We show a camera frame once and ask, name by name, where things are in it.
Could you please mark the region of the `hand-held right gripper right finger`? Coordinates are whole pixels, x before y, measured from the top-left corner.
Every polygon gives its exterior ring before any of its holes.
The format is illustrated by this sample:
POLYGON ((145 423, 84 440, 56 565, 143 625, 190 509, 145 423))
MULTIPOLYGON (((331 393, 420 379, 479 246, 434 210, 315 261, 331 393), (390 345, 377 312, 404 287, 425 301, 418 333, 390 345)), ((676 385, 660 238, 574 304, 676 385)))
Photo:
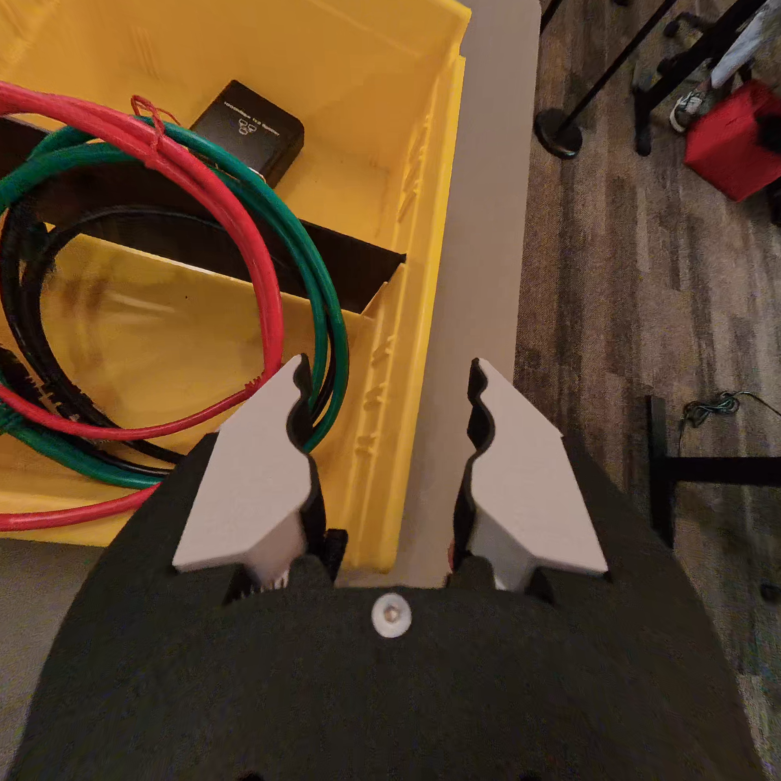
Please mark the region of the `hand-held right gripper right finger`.
POLYGON ((501 591, 539 568, 609 571, 561 432, 486 359, 470 366, 465 463, 454 507, 454 571, 486 560, 501 591))

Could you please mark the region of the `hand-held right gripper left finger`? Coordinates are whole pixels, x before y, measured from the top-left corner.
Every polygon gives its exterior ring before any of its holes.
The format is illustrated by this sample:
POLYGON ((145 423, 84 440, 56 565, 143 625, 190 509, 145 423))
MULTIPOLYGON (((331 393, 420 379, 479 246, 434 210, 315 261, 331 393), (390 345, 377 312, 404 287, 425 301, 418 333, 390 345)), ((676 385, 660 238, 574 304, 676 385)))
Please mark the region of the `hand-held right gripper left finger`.
POLYGON ((312 435, 308 357, 292 357, 217 432, 172 565, 179 572, 242 565, 281 577, 325 550, 325 504, 312 435))

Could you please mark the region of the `yellow plastic bin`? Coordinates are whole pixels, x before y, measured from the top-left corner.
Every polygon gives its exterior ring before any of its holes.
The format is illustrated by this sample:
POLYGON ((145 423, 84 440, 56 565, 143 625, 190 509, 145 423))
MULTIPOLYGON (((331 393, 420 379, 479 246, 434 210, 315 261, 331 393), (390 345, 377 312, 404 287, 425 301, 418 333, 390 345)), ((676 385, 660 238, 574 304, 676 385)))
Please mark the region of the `yellow plastic bin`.
MULTIPOLYGON (((405 253, 361 313, 342 310, 343 405, 313 452, 345 568, 395 563, 423 389, 470 11, 457 2, 2 2, 2 82, 131 113, 139 94, 189 128, 239 81, 305 128, 274 188, 300 220, 405 253)), ((53 370, 109 423, 193 415, 262 371, 251 281, 75 235, 44 277, 20 260, 34 401, 71 419, 53 370)))

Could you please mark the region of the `black ethernet splitter box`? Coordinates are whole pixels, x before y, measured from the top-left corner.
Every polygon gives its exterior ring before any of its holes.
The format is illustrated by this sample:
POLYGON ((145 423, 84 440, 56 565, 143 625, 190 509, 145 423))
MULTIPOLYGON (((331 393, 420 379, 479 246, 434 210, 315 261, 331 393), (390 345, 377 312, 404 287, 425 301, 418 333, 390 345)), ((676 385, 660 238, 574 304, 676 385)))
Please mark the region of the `black ethernet splitter box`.
POLYGON ((302 122, 236 80, 220 91, 190 130, 242 161, 271 188, 305 144, 302 122))

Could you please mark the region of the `black metal floor stand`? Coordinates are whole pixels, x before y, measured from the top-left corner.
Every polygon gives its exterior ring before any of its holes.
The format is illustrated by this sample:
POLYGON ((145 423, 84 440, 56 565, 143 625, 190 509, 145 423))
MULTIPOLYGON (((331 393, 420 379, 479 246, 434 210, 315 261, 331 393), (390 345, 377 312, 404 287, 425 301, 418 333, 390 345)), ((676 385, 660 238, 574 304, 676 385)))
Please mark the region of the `black metal floor stand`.
POLYGON ((679 483, 780 487, 779 456, 670 455, 666 404, 646 396, 650 524, 673 549, 676 537, 675 500, 679 483))

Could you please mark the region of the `whiteboard sign on stand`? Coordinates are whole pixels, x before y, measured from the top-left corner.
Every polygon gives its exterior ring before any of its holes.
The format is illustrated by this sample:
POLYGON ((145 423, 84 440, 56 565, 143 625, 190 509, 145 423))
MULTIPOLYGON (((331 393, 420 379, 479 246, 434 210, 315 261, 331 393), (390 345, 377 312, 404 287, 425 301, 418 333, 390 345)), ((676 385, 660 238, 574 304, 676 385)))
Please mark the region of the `whiteboard sign on stand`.
POLYGON ((654 13, 642 25, 630 42, 620 51, 613 62, 600 75, 581 100, 569 111, 563 109, 542 109, 533 120, 533 131, 541 146, 561 160, 572 160, 582 148, 582 131, 578 125, 581 114, 602 92, 611 78, 643 44, 648 35, 659 25, 665 15, 676 5, 676 1, 661 2, 654 13))

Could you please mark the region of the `red twist tie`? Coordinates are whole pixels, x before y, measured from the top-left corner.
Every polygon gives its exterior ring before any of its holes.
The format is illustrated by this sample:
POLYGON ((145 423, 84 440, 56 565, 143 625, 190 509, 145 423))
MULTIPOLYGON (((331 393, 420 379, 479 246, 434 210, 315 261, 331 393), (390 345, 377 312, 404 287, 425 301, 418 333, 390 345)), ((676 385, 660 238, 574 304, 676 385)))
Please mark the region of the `red twist tie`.
POLYGON ((126 150, 126 154, 141 161, 147 168, 172 178, 172 174, 180 169, 182 155, 187 155, 187 149, 167 135, 167 125, 163 114, 175 119, 170 112, 159 109, 149 99, 139 94, 131 96, 131 108, 135 119, 151 127, 151 136, 143 134, 126 150))

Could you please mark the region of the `red bag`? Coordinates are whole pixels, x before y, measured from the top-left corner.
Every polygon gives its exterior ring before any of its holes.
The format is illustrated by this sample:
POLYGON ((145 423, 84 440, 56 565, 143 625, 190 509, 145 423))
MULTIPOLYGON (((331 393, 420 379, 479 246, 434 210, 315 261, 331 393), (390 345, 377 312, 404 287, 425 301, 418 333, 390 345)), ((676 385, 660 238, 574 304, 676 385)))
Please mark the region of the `red bag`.
POLYGON ((780 176, 779 96, 765 83, 738 87, 686 134, 684 164, 733 202, 780 176))

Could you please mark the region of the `wooden table with black legs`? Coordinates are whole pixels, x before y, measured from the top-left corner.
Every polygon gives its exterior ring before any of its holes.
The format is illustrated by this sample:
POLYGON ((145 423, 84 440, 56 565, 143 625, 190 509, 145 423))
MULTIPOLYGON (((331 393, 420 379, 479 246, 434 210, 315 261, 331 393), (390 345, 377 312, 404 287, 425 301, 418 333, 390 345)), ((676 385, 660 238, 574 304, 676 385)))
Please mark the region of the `wooden table with black legs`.
POLYGON ((695 44, 674 58, 674 64, 670 65, 657 81, 641 77, 633 85, 634 148, 641 157, 647 157, 651 152, 650 116, 654 109, 702 63, 723 55, 762 5, 763 1, 734 2, 695 44))

